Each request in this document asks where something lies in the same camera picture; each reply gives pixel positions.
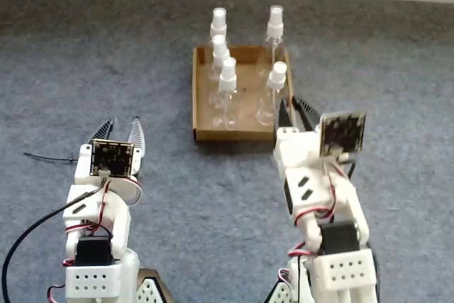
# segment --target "clear plastic bottle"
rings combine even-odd
[[[220,98],[219,75],[221,74],[223,61],[230,57],[230,51],[227,48],[226,37],[224,35],[215,35],[212,40],[213,54],[208,76],[209,104],[218,107]]]
[[[270,19],[267,26],[267,37],[257,59],[257,73],[266,78],[272,66],[276,62],[284,61],[284,23],[282,21],[282,13],[284,9],[281,6],[274,5],[270,8]]]
[[[280,93],[284,88],[287,73],[287,65],[284,62],[276,62],[269,73],[265,83],[265,89],[258,100],[256,119],[264,126],[272,126],[282,97]]]
[[[213,19],[210,25],[210,36],[205,46],[205,64],[210,65],[213,62],[213,37],[215,35],[227,35],[226,24],[227,11],[222,7],[216,7],[213,10]]]
[[[237,91],[236,91],[236,59],[229,57],[223,61],[222,72],[219,77],[219,97],[221,105],[215,110],[213,126],[227,131],[237,126]]]

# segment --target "white spray nozzle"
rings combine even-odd
[[[213,44],[213,61],[215,66],[222,67],[222,62],[230,57],[224,35],[215,35],[211,40]]]
[[[273,90],[282,89],[285,85],[286,73],[287,64],[285,64],[284,62],[276,62],[272,67],[270,76],[268,77],[267,86],[269,86]]]
[[[271,6],[270,19],[267,28],[268,37],[279,39],[284,34],[284,23],[282,21],[283,11],[284,9],[281,6]]]
[[[222,7],[216,7],[213,10],[213,19],[210,27],[211,37],[214,37],[215,35],[227,34],[226,14],[227,11]]]
[[[222,64],[222,71],[219,75],[219,90],[222,92],[233,92],[236,89],[236,59],[226,58]]]

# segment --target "circuit board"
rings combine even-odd
[[[366,115],[334,113],[321,117],[320,156],[359,153],[362,150]]]
[[[93,139],[90,175],[109,170],[111,177],[130,177],[133,163],[133,143]]]

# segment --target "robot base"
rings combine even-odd
[[[278,281],[272,288],[265,303],[292,303],[292,293],[288,285]]]
[[[137,303],[174,303],[167,286],[154,269],[140,269],[137,283]]]

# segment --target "cardboard box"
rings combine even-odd
[[[205,48],[194,49],[192,61],[192,128],[196,141],[271,141],[273,127],[260,124],[255,118],[258,99],[263,92],[263,78],[256,71],[256,62],[263,49],[260,45],[234,45],[231,56],[236,59],[238,115],[237,130],[227,131],[213,127],[214,110],[209,105],[208,73],[210,66],[205,63]],[[288,52],[285,62],[290,66]],[[284,95],[293,96],[292,71],[287,69]]]

